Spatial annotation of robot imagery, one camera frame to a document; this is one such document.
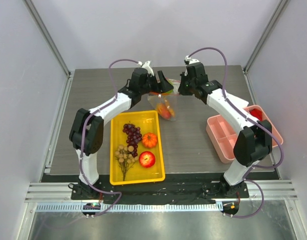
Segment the clear zip top bag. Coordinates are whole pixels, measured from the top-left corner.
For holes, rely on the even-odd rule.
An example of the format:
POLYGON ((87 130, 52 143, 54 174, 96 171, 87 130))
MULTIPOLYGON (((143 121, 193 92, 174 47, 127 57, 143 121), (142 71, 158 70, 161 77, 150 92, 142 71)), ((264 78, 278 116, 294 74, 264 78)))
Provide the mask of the clear zip top bag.
POLYGON ((179 96, 180 81, 175 79, 167 79, 173 86, 173 89, 162 94, 149 93, 147 100, 158 115, 165 120, 175 121, 177 119, 177 97, 179 96))

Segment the red fake chili pepper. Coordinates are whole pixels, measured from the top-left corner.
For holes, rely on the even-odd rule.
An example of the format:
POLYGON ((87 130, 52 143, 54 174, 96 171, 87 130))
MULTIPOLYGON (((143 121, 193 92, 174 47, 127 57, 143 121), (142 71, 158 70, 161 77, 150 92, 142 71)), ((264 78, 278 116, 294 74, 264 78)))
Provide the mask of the red fake chili pepper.
POLYGON ((158 103, 156 105, 156 111, 162 118, 166 120, 169 120, 172 118, 171 113, 169 112, 168 108, 166 107, 164 103, 158 103))

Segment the orange fake pumpkin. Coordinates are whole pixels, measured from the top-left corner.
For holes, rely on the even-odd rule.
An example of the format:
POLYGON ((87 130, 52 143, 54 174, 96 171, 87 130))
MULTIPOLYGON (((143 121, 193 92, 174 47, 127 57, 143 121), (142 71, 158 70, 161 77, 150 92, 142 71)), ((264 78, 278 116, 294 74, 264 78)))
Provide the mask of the orange fake pumpkin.
POLYGON ((142 136, 141 143, 145 148, 152 149, 158 143, 158 136, 152 132, 148 132, 142 136))

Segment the purple fake grapes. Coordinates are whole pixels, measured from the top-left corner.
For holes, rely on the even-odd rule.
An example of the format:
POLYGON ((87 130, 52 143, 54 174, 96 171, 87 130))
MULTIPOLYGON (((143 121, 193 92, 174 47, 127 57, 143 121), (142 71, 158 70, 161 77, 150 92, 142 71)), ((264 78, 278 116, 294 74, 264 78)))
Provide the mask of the purple fake grapes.
POLYGON ((127 150, 132 157, 138 156, 138 144, 142 141, 141 128, 129 122, 123 125, 122 131, 127 135, 127 150))

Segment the red fake fruit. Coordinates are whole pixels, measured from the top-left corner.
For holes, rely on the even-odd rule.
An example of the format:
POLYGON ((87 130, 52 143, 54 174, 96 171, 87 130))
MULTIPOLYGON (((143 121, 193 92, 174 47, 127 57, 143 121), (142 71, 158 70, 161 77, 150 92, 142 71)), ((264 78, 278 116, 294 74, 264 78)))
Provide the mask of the red fake fruit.
POLYGON ((144 151, 139 155, 138 161, 143 168, 151 168, 156 163, 156 157, 152 152, 144 151))

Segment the tan fake longan bunch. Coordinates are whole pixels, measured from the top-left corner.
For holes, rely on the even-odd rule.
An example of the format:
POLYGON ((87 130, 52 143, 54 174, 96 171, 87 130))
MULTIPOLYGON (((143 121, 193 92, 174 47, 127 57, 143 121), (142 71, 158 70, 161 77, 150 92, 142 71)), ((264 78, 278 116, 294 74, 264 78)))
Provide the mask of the tan fake longan bunch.
POLYGON ((114 157, 118 162, 118 167, 122 173, 122 180, 126 180, 128 171, 139 160, 137 145, 118 145, 114 152, 114 157))

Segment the green fake apple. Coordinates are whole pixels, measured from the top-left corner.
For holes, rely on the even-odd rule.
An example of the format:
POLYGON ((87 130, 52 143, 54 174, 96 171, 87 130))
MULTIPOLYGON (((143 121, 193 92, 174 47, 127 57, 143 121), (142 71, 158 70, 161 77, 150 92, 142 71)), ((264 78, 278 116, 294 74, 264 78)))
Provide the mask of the green fake apple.
POLYGON ((170 94, 173 94, 174 93, 174 88, 172 88, 172 89, 170 89, 170 90, 168 90, 168 91, 166 91, 166 92, 164 92, 163 94, 164 95, 170 95, 170 94))

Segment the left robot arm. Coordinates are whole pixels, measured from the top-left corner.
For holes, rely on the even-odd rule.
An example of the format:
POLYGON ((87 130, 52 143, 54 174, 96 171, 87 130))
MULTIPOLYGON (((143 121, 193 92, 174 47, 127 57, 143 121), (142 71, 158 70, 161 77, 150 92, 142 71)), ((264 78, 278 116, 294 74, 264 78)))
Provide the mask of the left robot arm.
POLYGON ((125 86, 110 100, 90 110, 81 108, 77 111, 69 134, 79 162, 79 181, 72 188, 75 199, 93 200, 102 193, 97 152, 103 144, 105 125, 118 114, 134 107, 143 95, 163 94, 173 88, 161 70, 154 75, 145 67, 137 67, 125 86))

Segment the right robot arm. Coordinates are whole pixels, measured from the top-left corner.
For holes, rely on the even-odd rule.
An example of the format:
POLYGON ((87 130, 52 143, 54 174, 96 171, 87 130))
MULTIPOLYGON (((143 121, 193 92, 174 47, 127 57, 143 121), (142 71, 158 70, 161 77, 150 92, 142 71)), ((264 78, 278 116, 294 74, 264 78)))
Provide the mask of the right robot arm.
POLYGON ((193 95, 216 110, 237 134, 234 160, 220 177, 216 191, 226 198, 232 197, 251 169, 272 152, 272 125, 268 120, 259 121, 245 111, 248 101, 227 93, 218 81, 210 81, 200 61, 186 60, 185 64, 178 92, 183 96, 193 95))

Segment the pink divided organizer box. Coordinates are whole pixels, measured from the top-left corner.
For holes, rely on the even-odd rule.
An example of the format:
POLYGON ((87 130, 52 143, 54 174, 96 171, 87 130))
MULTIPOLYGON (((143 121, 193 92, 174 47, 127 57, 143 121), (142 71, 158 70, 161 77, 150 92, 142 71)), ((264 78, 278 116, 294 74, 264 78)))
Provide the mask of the pink divided organizer box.
MULTIPOLYGON (((272 125, 272 134, 277 138, 278 142, 282 145, 284 140, 276 127, 273 125, 269 117, 259 105, 251 105, 245 108, 247 112, 251 109, 260 109, 263 112, 263 120, 268 120, 272 125)), ((237 141, 238 135, 233 128, 226 122, 221 115, 209 117, 206 121, 206 132, 215 148, 220 161, 224 164, 233 162, 234 146, 237 141)))

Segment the red object in organizer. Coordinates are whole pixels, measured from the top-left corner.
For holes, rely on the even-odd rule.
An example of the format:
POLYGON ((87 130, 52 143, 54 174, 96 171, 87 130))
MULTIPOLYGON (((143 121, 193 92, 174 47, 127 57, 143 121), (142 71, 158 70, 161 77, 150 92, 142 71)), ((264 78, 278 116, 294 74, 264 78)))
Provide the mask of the red object in organizer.
POLYGON ((251 110, 249 110, 249 113, 257 118, 259 121, 263 121, 264 120, 264 115, 263 115, 263 111, 258 109, 258 108, 253 108, 251 110))

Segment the yellow plastic tray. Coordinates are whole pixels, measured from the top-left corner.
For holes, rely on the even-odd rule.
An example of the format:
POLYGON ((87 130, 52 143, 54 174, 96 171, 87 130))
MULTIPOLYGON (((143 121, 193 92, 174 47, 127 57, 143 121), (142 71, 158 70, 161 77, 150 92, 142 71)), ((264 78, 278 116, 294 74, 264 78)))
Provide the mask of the yellow plastic tray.
POLYGON ((162 141, 160 133, 159 116, 155 110, 124 112, 118 114, 110 122, 110 174, 109 182, 114 185, 142 184, 164 181, 166 177, 162 141), (115 150, 126 141, 127 135, 123 133, 124 123, 132 123, 140 127, 144 133, 157 135, 157 145, 149 151, 155 156, 155 163, 150 167, 143 167, 136 162, 133 167, 123 172, 115 158, 115 150))

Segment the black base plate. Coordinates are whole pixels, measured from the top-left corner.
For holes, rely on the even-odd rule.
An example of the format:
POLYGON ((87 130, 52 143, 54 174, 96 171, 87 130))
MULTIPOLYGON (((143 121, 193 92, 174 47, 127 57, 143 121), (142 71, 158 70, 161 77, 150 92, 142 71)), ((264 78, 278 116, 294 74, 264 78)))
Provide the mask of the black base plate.
POLYGON ((72 190, 73 200, 100 200, 105 204, 117 202, 120 205, 190 205, 209 204, 217 199, 249 198, 246 183, 225 193, 225 188, 220 186, 221 173, 175 173, 167 174, 164 181, 150 183, 135 183, 127 185, 112 185, 108 175, 100 175, 95 188, 106 192, 100 193, 89 185, 78 182, 68 184, 72 190))

